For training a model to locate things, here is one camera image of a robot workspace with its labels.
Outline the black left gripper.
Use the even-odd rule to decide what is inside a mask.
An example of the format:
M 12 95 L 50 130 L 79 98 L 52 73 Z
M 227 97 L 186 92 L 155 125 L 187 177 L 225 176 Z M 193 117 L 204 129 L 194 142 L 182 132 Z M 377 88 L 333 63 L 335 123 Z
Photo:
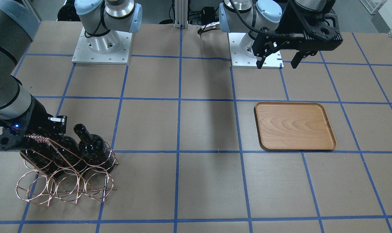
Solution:
M 332 51 L 343 42 L 338 25 L 338 17 L 332 5 L 287 5 L 283 10 L 276 29 L 261 28 L 252 48 L 265 52 L 258 55 L 256 66 L 261 69 L 264 58 L 281 49 L 297 50 L 291 60 L 297 68 L 306 56 L 314 56 L 318 51 Z

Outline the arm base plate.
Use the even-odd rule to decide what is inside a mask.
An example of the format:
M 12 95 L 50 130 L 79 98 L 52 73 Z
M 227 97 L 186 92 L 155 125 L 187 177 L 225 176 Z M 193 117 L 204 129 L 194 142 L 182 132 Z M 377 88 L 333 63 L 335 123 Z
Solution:
M 248 33 L 228 33 L 229 49 L 231 55 L 231 64 L 233 68 L 258 68 L 257 62 L 263 62 L 262 69 L 283 69 L 283 60 L 279 51 L 268 55 L 266 58 L 263 55 L 268 52 L 260 52 L 259 49 L 252 48 L 254 39 Z
M 110 31 L 102 37 L 87 38 L 82 28 L 72 62 L 78 64 L 129 63 L 133 33 Z

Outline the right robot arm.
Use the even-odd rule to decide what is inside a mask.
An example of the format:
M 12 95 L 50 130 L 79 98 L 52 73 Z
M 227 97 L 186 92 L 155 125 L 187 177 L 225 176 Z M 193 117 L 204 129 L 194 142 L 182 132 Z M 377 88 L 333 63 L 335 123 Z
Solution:
M 0 151 L 36 147 L 31 135 L 62 140 L 66 116 L 54 118 L 12 71 L 33 42 L 39 22 L 14 0 L 0 0 Z

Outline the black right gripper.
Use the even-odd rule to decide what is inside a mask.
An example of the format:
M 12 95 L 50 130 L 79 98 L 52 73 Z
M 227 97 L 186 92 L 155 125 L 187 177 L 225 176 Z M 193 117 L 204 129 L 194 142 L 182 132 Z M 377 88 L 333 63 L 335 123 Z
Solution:
M 34 97 L 22 115 L 13 119 L 0 118 L 0 151 L 28 150 L 37 146 L 31 135 L 60 139 L 67 128 L 67 116 L 53 117 Z

